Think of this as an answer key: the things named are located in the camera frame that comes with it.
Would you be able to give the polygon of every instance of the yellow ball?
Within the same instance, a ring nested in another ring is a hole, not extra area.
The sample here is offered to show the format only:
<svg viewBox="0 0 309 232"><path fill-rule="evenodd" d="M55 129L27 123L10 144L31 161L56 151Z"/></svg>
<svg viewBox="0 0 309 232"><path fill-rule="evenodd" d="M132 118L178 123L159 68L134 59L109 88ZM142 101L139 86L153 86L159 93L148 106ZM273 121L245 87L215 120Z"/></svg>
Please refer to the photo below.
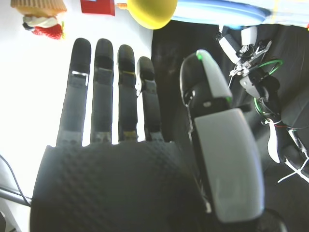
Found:
<svg viewBox="0 0 309 232"><path fill-rule="evenodd" d="M127 0L127 9L143 27L160 29L169 23L177 0Z"/></svg>

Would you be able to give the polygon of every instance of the red object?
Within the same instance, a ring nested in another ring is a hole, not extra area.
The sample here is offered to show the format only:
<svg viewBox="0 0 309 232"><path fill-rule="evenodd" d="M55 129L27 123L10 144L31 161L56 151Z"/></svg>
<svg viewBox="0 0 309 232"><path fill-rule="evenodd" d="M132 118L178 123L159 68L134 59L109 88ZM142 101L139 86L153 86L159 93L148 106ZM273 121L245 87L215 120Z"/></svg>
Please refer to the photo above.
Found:
<svg viewBox="0 0 309 232"><path fill-rule="evenodd" d="M85 14L103 14L115 16L113 0L81 0L82 12Z"/></svg>
<svg viewBox="0 0 309 232"><path fill-rule="evenodd" d="M54 40L60 40L62 37L62 27L60 24L57 24L51 28L34 27L34 31L32 33L35 35L46 35Z"/></svg>

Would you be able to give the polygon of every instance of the black cloth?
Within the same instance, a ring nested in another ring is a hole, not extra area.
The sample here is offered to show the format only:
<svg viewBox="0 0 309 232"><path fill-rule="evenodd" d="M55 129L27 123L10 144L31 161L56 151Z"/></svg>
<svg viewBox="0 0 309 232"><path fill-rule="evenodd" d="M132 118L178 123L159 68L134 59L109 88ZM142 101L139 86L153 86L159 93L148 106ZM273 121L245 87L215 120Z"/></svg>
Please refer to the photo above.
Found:
<svg viewBox="0 0 309 232"><path fill-rule="evenodd" d="M188 137L189 122L179 88L180 67L188 55L197 49L205 49L217 61L228 81L229 72L234 68L234 64L223 53L215 39L218 31L218 27L213 25L171 21L164 28L155 30L153 36L152 61L161 107L163 136L167 141L173 140L177 143L186 154L187 163L193 169L196 165ZM230 34L240 43L240 31L231 31ZM279 98L283 109L283 122L294 127L307 126L309 124L309 100L306 99L309 92L308 31L294 26L260 25L258 40L260 39L273 40L265 60L274 57L284 60L284 65L273 75L281 85ZM289 171L284 164L277 165L269 157L267 151L269 128L262 126L261 117L254 109L252 97L241 87L239 79L234 81L231 91L234 107L250 104L252 108L245 113L245 117L255 136L265 171L266 206L281 211L279 213L286 217L290 231L308 231L306 228L309 228L307 219L309 202L304 199L309 195L308 183L295 176L286 180L284 184L277 184L275 180L278 181L292 171ZM309 148L309 129L299 131L299 135ZM278 168L285 172L276 172Z"/></svg>

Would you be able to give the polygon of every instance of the whipped cream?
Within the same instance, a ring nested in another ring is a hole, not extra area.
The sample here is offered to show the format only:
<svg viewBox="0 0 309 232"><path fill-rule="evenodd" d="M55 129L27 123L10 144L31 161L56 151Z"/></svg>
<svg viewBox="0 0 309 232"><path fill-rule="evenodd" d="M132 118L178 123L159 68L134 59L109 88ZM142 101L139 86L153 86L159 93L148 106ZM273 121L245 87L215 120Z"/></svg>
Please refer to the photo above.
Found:
<svg viewBox="0 0 309 232"><path fill-rule="evenodd" d="M45 17L23 17L24 23L27 23L30 27L41 27L41 28L51 28L58 24L58 20L54 17L45 18Z"/></svg>

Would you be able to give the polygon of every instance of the red box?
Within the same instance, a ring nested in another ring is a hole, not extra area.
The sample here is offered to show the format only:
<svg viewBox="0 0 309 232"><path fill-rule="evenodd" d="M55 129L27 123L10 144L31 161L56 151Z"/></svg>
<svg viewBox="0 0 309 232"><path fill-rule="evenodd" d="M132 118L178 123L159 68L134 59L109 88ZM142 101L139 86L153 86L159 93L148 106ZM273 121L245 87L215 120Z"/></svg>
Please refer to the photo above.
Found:
<svg viewBox="0 0 309 232"><path fill-rule="evenodd" d="M103 14L115 16L113 0L81 0L82 12L85 14Z"/></svg>

